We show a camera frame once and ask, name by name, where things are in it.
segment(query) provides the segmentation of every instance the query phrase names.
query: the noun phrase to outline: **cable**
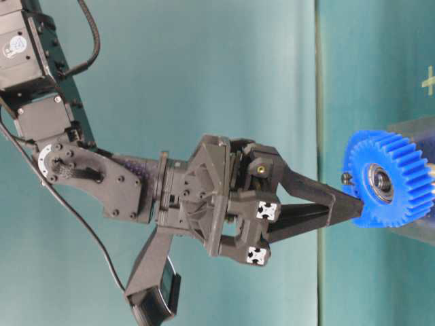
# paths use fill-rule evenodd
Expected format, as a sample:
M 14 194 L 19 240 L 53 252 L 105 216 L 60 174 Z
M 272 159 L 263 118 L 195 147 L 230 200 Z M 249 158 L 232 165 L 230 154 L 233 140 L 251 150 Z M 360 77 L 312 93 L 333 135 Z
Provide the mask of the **cable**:
M 24 151 L 22 146 L 18 143 L 16 137 L 13 134 L 11 134 L 11 132 L 7 129 L 7 127 L 3 123 L 3 120 L 1 119 L 1 114 L 0 114 L 0 131 L 9 141 L 12 142 L 14 147 L 17 149 L 17 151 L 20 152 L 20 154 L 22 155 L 26 163 L 29 165 L 30 169 L 38 176 L 39 180 L 45 185 L 45 187 L 53 195 L 53 197 L 55 197 L 57 201 L 60 202 L 60 204 L 64 206 L 71 214 L 73 214 L 78 219 L 78 221 L 88 230 L 88 232 L 90 233 L 94 241 L 97 243 L 98 247 L 103 252 L 104 258 L 106 259 L 107 265 L 109 266 L 111 275 L 114 278 L 116 285 L 124 293 L 125 292 L 124 285 L 122 284 L 118 274 L 116 273 L 115 267 L 111 261 L 109 253 L 107 252 L 107 249 L 104 246 L 104 244 L 101 242 L 100 238 L 97 236 L 95 231 L 90 227 L 90 225 L 85 221 L 85 219 L 70 204 L 68 204 L 68 202 L 53 188 L 53 186 L 50 183 L 47 182 L 46 178 L 42 175 L 41 171 L 39 171 L 38 167 L 34 165 L 29 155 L 27 155 L 27 153 Z
M 82 73 L 83 71 L 87 70 L 97 59 L 97 56 L 99 55 L 101 49 L 101 40 L 100 40 L 100 34 L 98 32 L 97 24 L 95 23 L 95 20 L 92 17 L 92 14 L 90 13 L 88 6 L 84 2 L 84 0 L 77 0 L 77 2 L 79 3 L 86 17 L 86 20 L 89 23 L 89 27 L 92 32 L 92 37 L 94 39 L 94 51 L 92 52 L 92 56 L 86 62 L 83 62 L 80 65 L 77 65 L 74 68 L 69 69 L 68 71 L 65 72 L 60 71 L 61 77 L 64 78 L 77 75 L 78 73 Z

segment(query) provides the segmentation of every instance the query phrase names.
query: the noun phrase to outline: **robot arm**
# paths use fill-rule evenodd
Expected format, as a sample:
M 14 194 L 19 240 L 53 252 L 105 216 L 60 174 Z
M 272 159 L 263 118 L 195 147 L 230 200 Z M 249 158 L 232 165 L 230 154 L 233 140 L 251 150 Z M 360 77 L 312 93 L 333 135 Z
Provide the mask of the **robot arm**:
M 94 196 L 110 219 L 155 219 L 124 292 L 140 325 L 177 311 L 181 278 L 168 258 L 174 235 L 199 240 L 210 256 L 264 266 L 270 243 L 361 215 L 360 200 L 295 173 L 274 147 L 254 141 L 206 135 L 188 161 L 99 149 L 54 21 L 37 0 L 0 2 L 0 46 L 0 104 L 16 139 L 31 145 L 43 182 Z M 282 205 L 279 184 L 313 204 Z M 237 223 L 236 236 L 222 234 L 226 222 Z

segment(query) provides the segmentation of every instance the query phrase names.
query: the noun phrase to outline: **green background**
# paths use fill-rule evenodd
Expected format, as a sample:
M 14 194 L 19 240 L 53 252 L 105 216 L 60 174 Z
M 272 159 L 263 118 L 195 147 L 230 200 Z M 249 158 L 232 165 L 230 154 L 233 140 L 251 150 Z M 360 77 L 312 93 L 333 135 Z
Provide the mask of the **green background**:
M 76 1 L 41 0 L 70 65 L 92 49 Z M 317 175 L 312 1 L 90 0 L 102 52 L 76 81 L 99 147 L 187 159 L 203 133 L 274 145 Z M 2 140 L 0 325 L 135 325 L 97 247 Z M 152 230 L 63 194 L 101 236 L 122 280 Z M 183 276 L 170 325 L 317 324 L 315 232 L 272 246 L 266 268 L 211 259 L 176 238 Z
M 317 2 L 319 173 L 339 186 L 357 130 L 433 115 L 435 2 Z M 321 234 L 322 325 L 434 325 L 435 250 L 351 222 Z

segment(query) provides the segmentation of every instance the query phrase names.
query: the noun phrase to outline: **3d printed part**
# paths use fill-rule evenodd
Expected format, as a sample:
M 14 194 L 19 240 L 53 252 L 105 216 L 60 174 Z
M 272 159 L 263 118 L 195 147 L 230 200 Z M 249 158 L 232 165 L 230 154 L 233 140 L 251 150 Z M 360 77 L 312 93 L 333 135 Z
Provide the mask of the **3d printed part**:
M 408 138 L 393 132 L 359 131 L 349 140 L 343 191 L 364 202 L 362 228 L 396 228 L 422 218 L 434 205 L 428 160 Z

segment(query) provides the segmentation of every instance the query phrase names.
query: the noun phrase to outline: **screw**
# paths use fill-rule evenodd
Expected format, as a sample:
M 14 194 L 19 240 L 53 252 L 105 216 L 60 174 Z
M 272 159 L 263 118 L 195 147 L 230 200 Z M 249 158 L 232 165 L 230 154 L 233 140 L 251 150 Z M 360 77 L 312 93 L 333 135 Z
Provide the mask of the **screw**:
M 257 167 L 257 173 L 262 175 L 265 172 L 266 172 L 266 168 L 263 165 L 260 165 L 259 167 Z
M 353 183 L 351 182 L 351 180 L 352 180 L 352 176 L 350 175 L 350 173 L 348 173 L 348 172 L 344 172 L 344 173 L 341 175 L 341 183 L 342 183 L 343 185 L 353 185 Z
M 44 31 L 44 23 L 42 22 L 38 27 L 37 27 L 38 33 L 42 34 L 42 32 Z

